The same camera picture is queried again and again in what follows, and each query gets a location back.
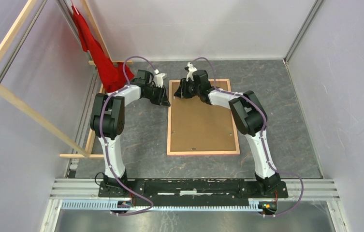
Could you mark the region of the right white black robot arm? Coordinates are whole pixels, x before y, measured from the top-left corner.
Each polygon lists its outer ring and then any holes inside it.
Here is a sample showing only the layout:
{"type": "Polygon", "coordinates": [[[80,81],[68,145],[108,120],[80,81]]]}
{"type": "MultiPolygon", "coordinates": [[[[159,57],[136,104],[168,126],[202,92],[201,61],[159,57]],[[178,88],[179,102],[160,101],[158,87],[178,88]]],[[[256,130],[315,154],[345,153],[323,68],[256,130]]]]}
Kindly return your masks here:
{"type": "Polygon", "coordinates": [[[235,125],[239,132],[245,135],[255,161],[256,192],[262,197],[269,197],[275,192],[275,184],[269,179],[275,175],[275,171],[267,166],[262,147],[265,142],[262,134],[266,127],[267,115],[253,91],[233,93],[213,87],[208,80],[207,71],[197,70],[180,79],[179,88],[174,96],[181,99],[198,96],[206,104],[230,109],[235,125]]]}

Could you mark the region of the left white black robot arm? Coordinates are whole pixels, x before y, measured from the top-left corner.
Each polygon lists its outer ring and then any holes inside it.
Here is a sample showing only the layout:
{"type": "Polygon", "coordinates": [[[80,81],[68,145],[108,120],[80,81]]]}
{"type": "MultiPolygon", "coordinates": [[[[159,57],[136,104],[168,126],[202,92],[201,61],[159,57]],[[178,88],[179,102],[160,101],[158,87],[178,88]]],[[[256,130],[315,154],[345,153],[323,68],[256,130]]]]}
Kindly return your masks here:
{"type": "Polygon", "coordinates": [[[155,70],[138,70],[124,87],[107,94],[97,94],[92,108],[90,128],[103,148],[105,170],[100,182],[102,197],[123,197],[129,192],[126,168],[122,160],[120,139],[125,126],[125,107],[139,99],[170,106],[164,85],[166,74],[155,70]]]}

